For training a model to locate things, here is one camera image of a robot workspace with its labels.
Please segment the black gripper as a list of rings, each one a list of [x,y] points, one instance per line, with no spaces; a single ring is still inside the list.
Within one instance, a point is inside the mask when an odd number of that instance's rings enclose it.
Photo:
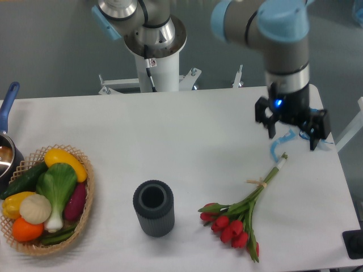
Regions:
[[[276,83],[268,87],[269,98],[260,97],[255,103],[255,121],[268,130],[269,139],[276,135],[275,124],[299,126],[305,121],[305,133],[309,137],[310,150],[314,151],[321,139],[331,133],[330,115],[326,109],[310,109],[309,85],[291,93],[278,93]]]

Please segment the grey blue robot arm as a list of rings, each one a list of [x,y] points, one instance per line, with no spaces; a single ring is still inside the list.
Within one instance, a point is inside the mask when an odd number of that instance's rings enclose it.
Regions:
[[[305,132],[314,150],[330,134],[328,112],[312,110],[309,97],[307,1],[220,1],[210,25],[219,39],[263,55],[268,97],[255,104],[255,120],[276,134],[275,124]],[[111,39],[133,53],[142,92],[179,87],[179,53],[187,33],[169,1],[97,1],[92,14]]]

